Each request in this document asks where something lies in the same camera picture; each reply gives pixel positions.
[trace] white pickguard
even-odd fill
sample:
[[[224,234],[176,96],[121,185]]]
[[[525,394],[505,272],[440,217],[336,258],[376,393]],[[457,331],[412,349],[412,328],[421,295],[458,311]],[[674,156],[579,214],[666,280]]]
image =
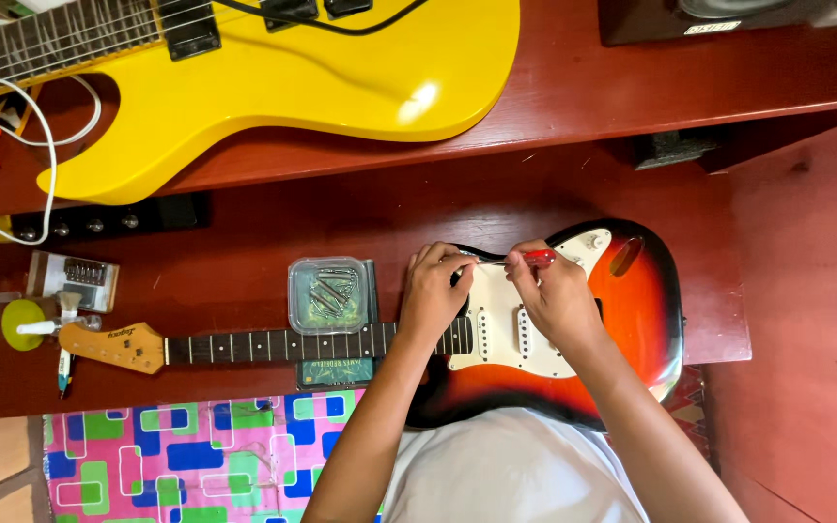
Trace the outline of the white pickguard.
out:
[[[593,229],[566,240],[554,250],[573,262],[580,262],[589,276],[611,239],[608,230]],[[506,280],[502,265],[478,265],[474,268],[470,307],[467,310],[475,327],[473,352],[452,355],[448,368],[460,370],[492,364],[515,367],[545,378],[575,376],[574,369],[527,321],[523,311],[522,299],[515,285]],[[530,341],[523,351],[525,339]]]

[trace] person's right hand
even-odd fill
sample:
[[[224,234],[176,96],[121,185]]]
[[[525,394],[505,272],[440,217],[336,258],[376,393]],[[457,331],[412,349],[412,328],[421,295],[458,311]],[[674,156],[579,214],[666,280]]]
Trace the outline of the person's right hand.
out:
[[[506,279],[515,283],[532,323],[568,361],[608,349],[613,342],[587,286],[586,272],[560,254],[547,269],[530,268],[522,255],[542,248],[549,248],[544,240],[530,240],[506,255]]]

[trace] finger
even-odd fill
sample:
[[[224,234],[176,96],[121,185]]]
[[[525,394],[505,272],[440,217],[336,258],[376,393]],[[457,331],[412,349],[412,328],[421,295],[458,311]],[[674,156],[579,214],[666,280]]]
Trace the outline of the finger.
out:
[[[511,281],[515,284],[516,290],[519,291],[522,302],[528,305],[540,301],[541,291],[538,289],[538,282],[532,276],[528,264],[522,259],[522,254],[517,250],[510,251],[506,255],[506,263],[511,268]]]
[[[424,244],[422,248],[418,250],[419,254],[416,255],[416,263],[421,263],[421,261],[425,259],[425,255],[428,254],[428,251],[431,249],[431,244]]]
[[[471,254],[448,254],[441,260],[441,268],[448,273],[457,271],[459,267],[464,265],[476,265],[480,259]]]
[[[464,271],[460,274],[458,283],[454,286],[451,292],[455,292],[461,297],[461,300],[466,300],[467,295],[471,293],[471,286],[473,285],[473,268],[476,263],[471,263],[464,267]]]
[[[544,240],[539,238],[539,239],[536,239],[536,240],[529,240],[529,241],[524,241],[522,243],[517,243],[514,246],[512,246],[512,248],[509,249],[509,251],[517,250],[521,254],[525,254],[525,253],[531,252],[533,250],[541,250],[542,248],[550,248],[550,247],[548,246],[547,243],[545,243]]]
[[[421,259],[422,263],[437,263],[448,254],[458,254],[460,249],[445,242],[435,242]]]

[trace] fretboard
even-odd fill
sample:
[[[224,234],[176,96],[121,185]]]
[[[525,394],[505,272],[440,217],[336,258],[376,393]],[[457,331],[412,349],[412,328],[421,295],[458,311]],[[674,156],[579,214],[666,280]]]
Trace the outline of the fretboard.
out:
[[[77,0],[0,27],[0,78],[20,83],[159,39],[151,0]]]
[[[441,335],[435,354],[470,354],[471,322],[459,317]],[[295,330],[261,330],[165,339],[168,365],[207,365],[304,359],[380,357],[391,347],[395,323],[367,324],[355,334],[303,336]]]

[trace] headstock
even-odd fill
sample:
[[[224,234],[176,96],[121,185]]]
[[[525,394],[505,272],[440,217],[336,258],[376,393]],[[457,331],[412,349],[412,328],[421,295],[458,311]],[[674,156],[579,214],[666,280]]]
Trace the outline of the headstock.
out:
[[[146,323],[108,332],[93,332],[76,323],[64,326],[61,347],[70,354],[154,374],[164,365],[164,337]]]

